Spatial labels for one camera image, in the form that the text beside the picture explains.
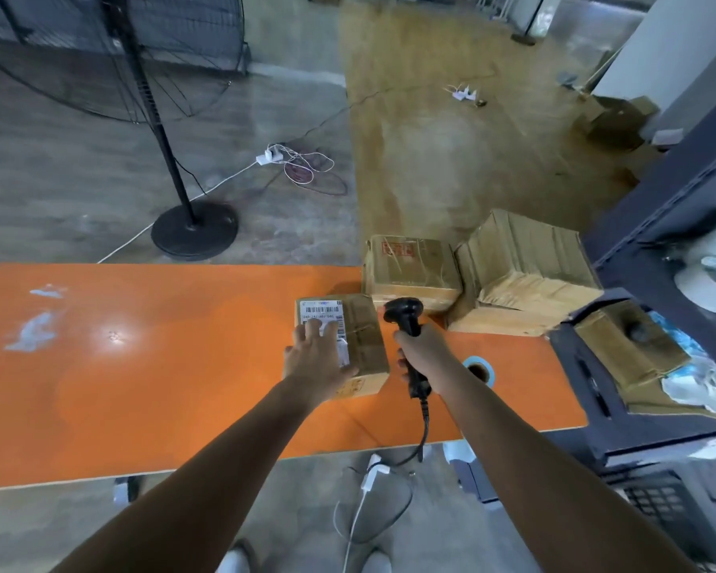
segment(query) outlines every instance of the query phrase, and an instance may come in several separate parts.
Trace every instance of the shoe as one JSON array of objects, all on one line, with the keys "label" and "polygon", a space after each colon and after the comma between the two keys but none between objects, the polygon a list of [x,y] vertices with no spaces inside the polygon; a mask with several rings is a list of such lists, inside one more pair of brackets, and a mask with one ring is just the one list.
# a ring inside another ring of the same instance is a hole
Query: shoe
[{"label": "shoe", "polygon": [[216,573],[250,573],[251,570],[247,551],[242,546],[236,546],[225,554]]},{"label": "shoe", "polygon": [[366,559],[366,563],[363,564],[361,573],[392,573],[390,558],[379,549],[374,549],[374,552]]}]

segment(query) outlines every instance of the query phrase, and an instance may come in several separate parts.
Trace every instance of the orange table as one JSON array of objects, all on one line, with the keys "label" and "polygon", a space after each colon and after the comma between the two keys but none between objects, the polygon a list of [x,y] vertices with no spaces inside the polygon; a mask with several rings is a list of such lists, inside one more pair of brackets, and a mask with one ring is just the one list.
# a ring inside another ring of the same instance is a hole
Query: orange table
[{"label": "orange table", "polygon": [[[300,297],[360,290],[358,267],[0,264],[0,487],[177,468],[279,379]],[[284,457],[417,444],[394,365],[375,396],[326,403]],[[539,430],[586,424],[544,338],[447,333]],[[461,438],[430,399],[430,442]]]}]

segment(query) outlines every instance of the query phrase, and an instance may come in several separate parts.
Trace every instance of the black stand base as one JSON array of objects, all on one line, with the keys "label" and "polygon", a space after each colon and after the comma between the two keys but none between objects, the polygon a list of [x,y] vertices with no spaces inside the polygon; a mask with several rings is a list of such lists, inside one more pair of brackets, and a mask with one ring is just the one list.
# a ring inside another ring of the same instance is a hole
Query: black stand base
[{"label": "black stand base", "polygon": [[516,42],[517,44],[522,44],[523,46],[536,45],[536,39],[533,36],[528,36],[527,34],[514,33],[512,34],[511,38],[513,42]]},{"label": "black stand base", "polygon": [[162,213],[151,228],[151,240],[172,259],[201,261],[228,249],[239,231],[239,220],[230,207],[194,201],[197,224],[189,226],[181,205]]}]

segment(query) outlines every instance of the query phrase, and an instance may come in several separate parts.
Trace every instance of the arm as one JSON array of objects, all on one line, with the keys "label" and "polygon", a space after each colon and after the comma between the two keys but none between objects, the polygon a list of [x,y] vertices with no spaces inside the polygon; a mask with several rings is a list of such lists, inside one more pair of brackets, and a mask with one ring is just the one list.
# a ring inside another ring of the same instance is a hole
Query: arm
[{"label": "arm", "polygon": [[340,369],[337,324],[294,331],[283,380],[178,471],[122,511],[54,570],[215,571],[300,424],[355,375]]},{"label": "arm", "polygon": [[697,570],[655,525],[462,366],[431,325],[418,337],[399,331],[395,339],[400,356],[445,401],[544,571]]}]

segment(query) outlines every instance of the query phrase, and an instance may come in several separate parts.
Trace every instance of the barcode scanner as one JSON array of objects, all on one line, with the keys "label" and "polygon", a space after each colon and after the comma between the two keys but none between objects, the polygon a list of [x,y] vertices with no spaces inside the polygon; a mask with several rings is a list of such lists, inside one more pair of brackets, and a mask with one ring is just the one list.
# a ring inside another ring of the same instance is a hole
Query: barcode scanner
[{"label": "barcode scanner", "polygon": [[[416,337],[421,333],[419,317],[423,310],[424,304],[415,297],[392,299],[385,304],[385,321],[391,324],[397,324],[401,331],[404,331],[412,337]],[[413,454],[397,464],[391,464],[390,466],[392,467],[399,467],[402,464],[406,464],[414,457],[417,457],[419,462],[421,462],[424,453],[424,443],[427,442],[427,436],[430,431],[430,412],[427,406],[427,397],[432,392],[432,388],[425,375],[411,366],[408,361],[406,361],[406,366],[409,369],[409,395],[411,398],[419,398],[419,403],[421,404],[421,416],[422,419],[424,419],[424,435],[421,437],[421,442]]]}]

